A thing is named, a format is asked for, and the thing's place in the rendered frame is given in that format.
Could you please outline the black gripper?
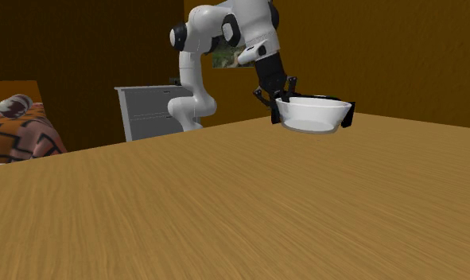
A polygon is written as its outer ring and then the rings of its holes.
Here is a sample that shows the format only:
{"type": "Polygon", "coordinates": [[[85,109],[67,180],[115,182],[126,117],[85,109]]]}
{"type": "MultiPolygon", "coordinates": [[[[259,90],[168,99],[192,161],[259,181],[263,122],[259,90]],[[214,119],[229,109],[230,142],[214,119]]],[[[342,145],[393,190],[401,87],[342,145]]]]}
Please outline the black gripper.
{"type": "Polygon", "coordinates": [[[274,106],[273,97],[283,92],[286,81],[288,82],[286,95],[293,96],[297,85],[297,77],[289,76],[287,79],[279,52],[257,60],[254,66],[258,76],[259,87],[253,90],[253,95],[263,105],[269,108],[274,106]],[[263,96],[263,90],[269,94],[267,98],[263,96]]]}

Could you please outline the grey chest of drawers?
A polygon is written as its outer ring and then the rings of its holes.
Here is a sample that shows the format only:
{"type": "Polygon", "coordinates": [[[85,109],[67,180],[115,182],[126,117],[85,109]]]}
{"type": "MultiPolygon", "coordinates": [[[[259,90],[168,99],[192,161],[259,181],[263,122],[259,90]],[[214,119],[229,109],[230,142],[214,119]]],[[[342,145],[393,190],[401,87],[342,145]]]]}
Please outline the grey chest of drawers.
{"type": "Polygon", "coordinates": [[[182,86],[156,85],[115,87],[127,142],[182,132],[181,124],[168,112],[168,103],[192,93],[182,86]]]}

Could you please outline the bed with orange patterned blanket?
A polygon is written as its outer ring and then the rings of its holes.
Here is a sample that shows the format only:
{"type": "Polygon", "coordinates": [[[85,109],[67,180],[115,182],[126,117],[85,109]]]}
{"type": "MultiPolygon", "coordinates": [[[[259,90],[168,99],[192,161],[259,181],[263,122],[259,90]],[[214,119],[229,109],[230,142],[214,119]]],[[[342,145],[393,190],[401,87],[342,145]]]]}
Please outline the bed with orange patterned blanket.
{"type": "Polygon", "coordinates": [[[59,133],[45,114],[37,82],[0,81],[0,102],[16,94],[28,96],[33,105],[17,119],[0,115],[0,164],[65,153],[59,133]]]}

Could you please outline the green wall picture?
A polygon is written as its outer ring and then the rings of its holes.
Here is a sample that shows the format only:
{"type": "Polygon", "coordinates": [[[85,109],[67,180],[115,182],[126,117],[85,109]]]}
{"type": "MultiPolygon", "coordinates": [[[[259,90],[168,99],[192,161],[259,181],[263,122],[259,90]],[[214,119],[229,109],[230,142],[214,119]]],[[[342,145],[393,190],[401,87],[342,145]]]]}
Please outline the green wall picture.
{"type": "Polygon", "coordinates": [[[212,52],[213,68],[253,68],[254,63],[240,64],[238,56],[246,48],[245,45],[239,47],[230,46],[224,37],[221,37],[216,49],[212,52]]]}

